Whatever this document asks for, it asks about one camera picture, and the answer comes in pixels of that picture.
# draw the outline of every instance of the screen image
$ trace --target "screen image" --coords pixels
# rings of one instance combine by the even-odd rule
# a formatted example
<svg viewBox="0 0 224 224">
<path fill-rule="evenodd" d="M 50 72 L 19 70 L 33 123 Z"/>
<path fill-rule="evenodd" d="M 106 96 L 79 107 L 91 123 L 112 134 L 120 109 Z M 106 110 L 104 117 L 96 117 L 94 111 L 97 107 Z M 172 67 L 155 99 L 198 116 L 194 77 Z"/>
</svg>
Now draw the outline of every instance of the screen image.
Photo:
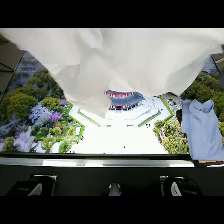
<svg viewBox="0 0 224 224">
<path fill-rule="evenodd" d="M 212 99 L 224 136 L 223 71 L 224 54 L 211 55 L 181 96 L 105 90 L 111 106 L 103 119 L 70 103 L 47 69 L 24 52 L 0 102 L 0 152 L 189 154 L 178 118 L 182 100 Z"/>
</svg>

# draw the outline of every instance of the blue cloth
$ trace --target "blue cloth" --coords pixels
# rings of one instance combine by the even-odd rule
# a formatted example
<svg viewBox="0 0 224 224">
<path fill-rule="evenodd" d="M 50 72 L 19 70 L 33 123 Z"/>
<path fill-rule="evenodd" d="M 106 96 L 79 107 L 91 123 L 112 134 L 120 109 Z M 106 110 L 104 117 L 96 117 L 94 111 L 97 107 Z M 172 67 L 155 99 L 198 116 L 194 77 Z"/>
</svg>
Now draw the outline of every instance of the blue cloth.
<svg viewBox="0 0 224 224">
<path fill-rule="evenodd" d="M 193 160 L 224 160 L 222 135 L 218 118 L 213 110 L 214 102 L 183 101 L 182 132 L 188 137 Z"/>
</svg>

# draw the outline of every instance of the purple flower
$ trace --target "purple flower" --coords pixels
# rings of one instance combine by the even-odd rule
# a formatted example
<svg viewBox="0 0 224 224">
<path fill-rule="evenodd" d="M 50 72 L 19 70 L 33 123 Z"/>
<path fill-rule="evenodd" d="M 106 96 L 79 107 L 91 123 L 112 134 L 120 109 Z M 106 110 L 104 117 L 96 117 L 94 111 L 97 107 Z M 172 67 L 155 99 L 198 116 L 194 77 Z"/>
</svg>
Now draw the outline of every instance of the purple flower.
<svg viewBox="0 0 224 224">
<path fill-rule="evenodd" d="M 62 116 L 62 114 L 60 114 L 59 112 L 54 112 L 51 115 L 51 121 L 52 122 L 58 121 L 61 118 L 61 116 Z"/>
<path fill-rule="evenodd" d="M 60 104 L 61 105 L 65 105 L 65 104 L 67 104 L 68 103 L 68 101 L 66 100 L 66 99 L 62 99 L 62 100 L 60 100 Z"/>
</svg>

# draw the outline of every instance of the black surface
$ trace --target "black surface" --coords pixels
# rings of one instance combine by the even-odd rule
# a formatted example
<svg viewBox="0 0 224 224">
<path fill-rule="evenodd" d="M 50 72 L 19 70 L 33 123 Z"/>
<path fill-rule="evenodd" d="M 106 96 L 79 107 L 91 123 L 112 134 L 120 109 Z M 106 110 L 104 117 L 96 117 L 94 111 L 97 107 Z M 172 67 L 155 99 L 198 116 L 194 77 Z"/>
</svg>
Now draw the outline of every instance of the black surface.
<svg viewBox="0 0 224 224">
<path fill-rule="evenodd" d="M 224 168 L 60 168 L 0 165 L 0 195 L 31 174 L 57 175 L 55 195 L 102 195 L 111 182 L 120 183 L 124 195 L 155 196 L 160 175 L 188 176 L 204 195 L 224 196 Z"/>
</svg>

